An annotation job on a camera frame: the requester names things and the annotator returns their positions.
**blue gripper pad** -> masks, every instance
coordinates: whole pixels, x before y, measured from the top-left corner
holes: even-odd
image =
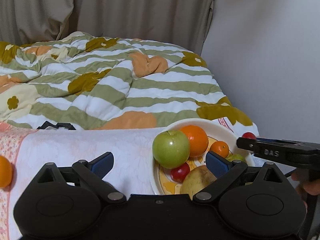
[[[87,168],[96,174],[100,179],[103,179],[113,168],[114,157],[111,152],[106,152],[98,158],[90,161]]]
[[[205,165],[217,179],[233,167],[231,162],[212,151],[206,154]]]

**floral blanket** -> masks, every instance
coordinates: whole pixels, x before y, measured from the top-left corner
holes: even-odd
[[[15,127],[153,128],[225,116],[257,133],[206,62],[173,44],[83,32],[22,46],[0,42],[0,122]]]

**white plate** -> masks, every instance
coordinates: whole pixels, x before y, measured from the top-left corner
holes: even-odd
[[[164,131],[169,131],[169,130],[179,130],[180,128],[187,126],[187,125],[196,125],[201,127],[208,135],[208,137],[213,138],[213,140],[217,141],[224,141],[228,144],[229,150],[232,154],[240,154],[242,155],[248,166],[256,166],[255,162],[251,156],[251,154],[246,151],[239,149],[236,145],[236,140],[237,136],[228,128],[216,124],[210,120],[206,119],[200,119],[200,118],[189,118],[189,119],[183,119],[179,120],[177,122],[174,122],[164,128]],[[205,165],[204,160],[205,160],[205,155],[207,152],[205,152],[201,157],[195,158],[191,161],[188,161],[188,164],[190,168],[194,168],[196,166],[200,165]],[[150,175],[150,182],[153,191],[157,195],[164,195],[164,194],[177,194],[177,191],[180,190],[181,184],[175,183],[170,179],[170,171],[167,169],[163,169],[153,158],[152,152],[150,153],[149,157],[149,175]],[[164,190],[163,186],[160,183],[160,177],[165,180],[167,180],[167,186],[166,188],[168,190]]]

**red cherry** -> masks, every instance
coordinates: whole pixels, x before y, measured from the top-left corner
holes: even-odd
[[[187,163],[183,163],[180,167],[170,171],[171,179],[175,182],[182,183],[189,172],[189,165]]]
[[[256,139],[256,136],[253,134],[253,133],[251,133],[251,132],[246,132],[246,133],[244,133],[243,135],[242,135],[242,137],[243,138],[248,138],[248,139]]]

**orange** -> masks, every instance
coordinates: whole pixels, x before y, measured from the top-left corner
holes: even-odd
[[[4,188],[11,183],[12,165],[7,158],[0,156],[0,188]]]
[[[201,156],[209,145],[208,136],[205,131],[195,125],[187,125],[180,129],[189,140],[190,143],[190,157]]]
[[[227,158],[229,155],[229,146],[223,141],[216,141],[210,146],[210,151],[219,154],[223,158]]]

